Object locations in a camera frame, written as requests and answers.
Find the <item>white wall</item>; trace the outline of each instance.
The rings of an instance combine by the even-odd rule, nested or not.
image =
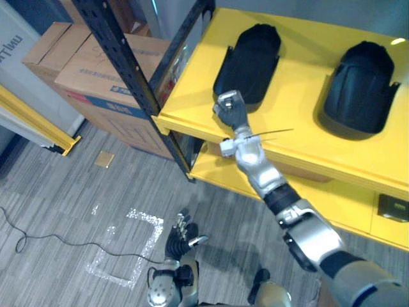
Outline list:
[[[166,39],[173,38],[195,2],[147,1],[156,3],[162,36]],[[216,6],[296,17],[409,38],[408,0],[216,0]]]

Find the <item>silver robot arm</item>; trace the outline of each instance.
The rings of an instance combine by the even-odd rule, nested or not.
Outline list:
[[[220,144],[222,154],[235,155],[254,190],[284,230],[284,241],[300,266],[322,274],[342,307],[407,307],[409,291],[389,273],[346,251],[332,226],[287,183],[271,164],[258,136],[252,136],[239,91],[218,97],[213,111],[233,128],[235,139]]]

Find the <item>gray carpet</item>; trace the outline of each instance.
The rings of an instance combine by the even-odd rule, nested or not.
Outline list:
[[[316,306],[317,275],[304,272],[290,257],[262,203],[204,182],[188,183],[174,162],[129,148],[89,123],[81,135],[68,157],[20,141],[1,166],[0,204],[19,227],[35,235],[58,233],[72,242],[94,240],[121,253],[145,251],[162,260],[174,217],[187,207],[201,233],[210,236],[196,250],[200,301],[246,304],[254,273],[263,266],[288,289],[294,306]],[[108,169],[93,164],[101,150],[116,155]],[[146,242],[154,227],[129,218],[132,209],[164,220],[152,250]],[[358,256],[409,284],[408,253],[341,234]],[[150,264],[105,255],[98,277],[89,269],[102,256],[97,247],[73,248],[53,238],[30,240],[16,255],[19,237],[0,216],[0,306],[147,306]],[[132,280],[136,271],[141,274],[134,288],[120,284]]]

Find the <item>box label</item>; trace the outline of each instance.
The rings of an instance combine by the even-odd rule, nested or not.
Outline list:
[[[103,109],[107,109],[110,111],[142,118],[144,120],[148,119],[148,116],[142,111],[141,109],[138,109],[136,107],[130,107],[126,106],[124,104],[119,104],[117,102],[113,102],[110,100],[102,99],[102,98],[96,98],[93,96],[88,96],[88,95],[83,95],[80,93],[76,93],[74,91],[69,91],[66,90],[67,94],[69,97],[72,97],[80,102],[83,102],[85,104],[91,104],[93,106],[101,107]]]

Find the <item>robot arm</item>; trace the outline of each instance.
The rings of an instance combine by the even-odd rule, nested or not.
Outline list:
[[[267,160],[260,138],[252,136],[240,92],[223,93],[213,110],[235,132],[234,140],[220,144],[222,154],[235,155],[239,169],[275,214],[300,266],[324,275],[342,307],[408,306],[408,289],[377,265],[349,254],[332,226]]]
[[[194,260],[182,257],[208,237],[199,236],[197,225],[188,224],[188,221],[189,217],[179,213],[167,237],[164,263],[155,269],[148,289],[150,306],[190,307],[197,304],[197,265]]]

